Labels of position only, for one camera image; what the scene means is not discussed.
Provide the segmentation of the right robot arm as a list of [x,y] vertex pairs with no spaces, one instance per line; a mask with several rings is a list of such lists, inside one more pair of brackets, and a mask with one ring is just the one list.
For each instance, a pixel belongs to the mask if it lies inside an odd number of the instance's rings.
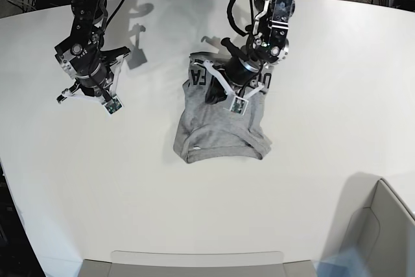
[[103,51],[104,35],[110,22],[106,0],[72,0],[73,24],[69,36],[55,46],[55,58],[74,81],[57,102],[85,99],[97,102],[113,113],[123,105],[117,96],[121,66],[130,54],[127,47]]

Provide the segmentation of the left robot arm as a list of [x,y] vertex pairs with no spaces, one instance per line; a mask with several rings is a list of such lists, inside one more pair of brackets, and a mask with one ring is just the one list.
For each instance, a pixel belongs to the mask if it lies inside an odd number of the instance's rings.
[[289,19],[294,12],[294,0],[249,0],[251,24],[240,29],[233,16],[237,0],[230,0],[226,9],[231,28],[246,38],[243,47],[238,48],[229,38],[221,44],[231,54],[223,67],[213,66],[219,72],[212,77],[205,96],[207,104],[217,104],[230,98],[230,92],[242,97],[247,87],[261,74],[265,66],[284,59],[288,53]]

